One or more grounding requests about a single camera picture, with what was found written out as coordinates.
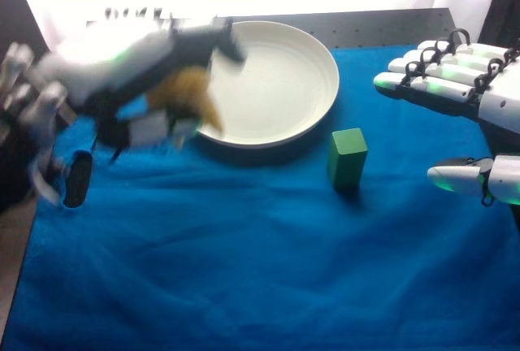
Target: blue cloth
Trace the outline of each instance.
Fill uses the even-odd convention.
[[[520,240],[508,206],[428,183],[488,156],[476,123],[379,95],[409,47],[335,50],[336,105],[289,162],[95,154],[86,203],[40,203],[6,351],[516,349]],[[357,198],[326,175],[332,130],[360,127]],[[58,152],[88,149],[89,122]]]

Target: wooden block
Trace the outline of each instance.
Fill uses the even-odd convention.
[[[359,185],[367,153],[360,128],[332,133],[327,169],[335,189],[351,189]]]

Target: robotic hand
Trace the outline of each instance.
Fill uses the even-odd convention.
[[[0,150],[7,164],[21,165],[35,190],[58,205],[85,200],[92,170],[90,152],[78,151],[70,166],[53,158],[56,137],[77,115],[93,118],[96,142],[115,149],[175,143],[194,135],[201,117],[185,106],[149,110],[128,119],[119,110],[158,86],[172,72],[210,67],[214,50],[241,64],[245,58],[229,20],[190,27],[121,19],[88,27],[33,64],[26,45],[13,43],[0,68]]]
[[[457,33],[465,36],[465,44],[457,45]],[[510,49],[470,43],[468,32],[458,28],[448,38],[425,41],[392,60],[374,85],[386,97],[464,116],[492,128],[494,136],[518,143],[519,56],[520,39]],[[485,206],[495,199],[520,205],[520,156],[444,160],[428,170],[428,178],[442,189],[479,195]]]

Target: white plate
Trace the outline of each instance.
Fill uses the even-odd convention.
[[[247,61],[237,71],[216,54],[210,95],[224,136],[200,133],[225,145],[265,148],[310,130],[336,99],[340,75],[328,49],[306,32],[274,22],[240,22],[233,32]]]

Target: yellow object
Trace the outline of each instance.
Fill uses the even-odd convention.
[[[215,104],[208,94],[210,73],[204,67],[185,67],[172,72],[146,94],[151,110],[167,108],[200,117],[222,134],[223,126]]]

